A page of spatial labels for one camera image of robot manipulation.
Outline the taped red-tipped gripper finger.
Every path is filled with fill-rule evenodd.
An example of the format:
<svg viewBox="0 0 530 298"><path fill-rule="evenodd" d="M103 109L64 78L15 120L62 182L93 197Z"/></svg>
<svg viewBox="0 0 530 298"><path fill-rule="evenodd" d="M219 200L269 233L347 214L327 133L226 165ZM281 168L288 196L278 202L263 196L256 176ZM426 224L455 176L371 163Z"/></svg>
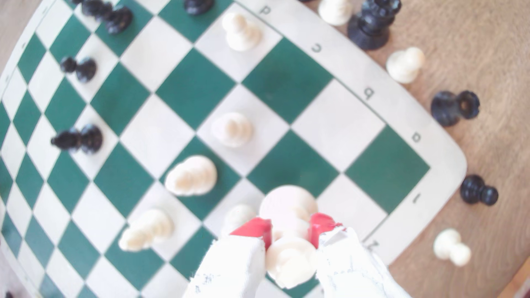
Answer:
<svg viewBox="0 0 530 298"><path fill-rule="evenodd" d="M314 213L309 222L324 297L410 297L353 228L324 213Z"/></svg>
<svg viewBox="0 0 530 298"><path fill-rule="evenodd" d="M183 297L255 297L266 276L271 220L255 217L214 241Z"/></svg>

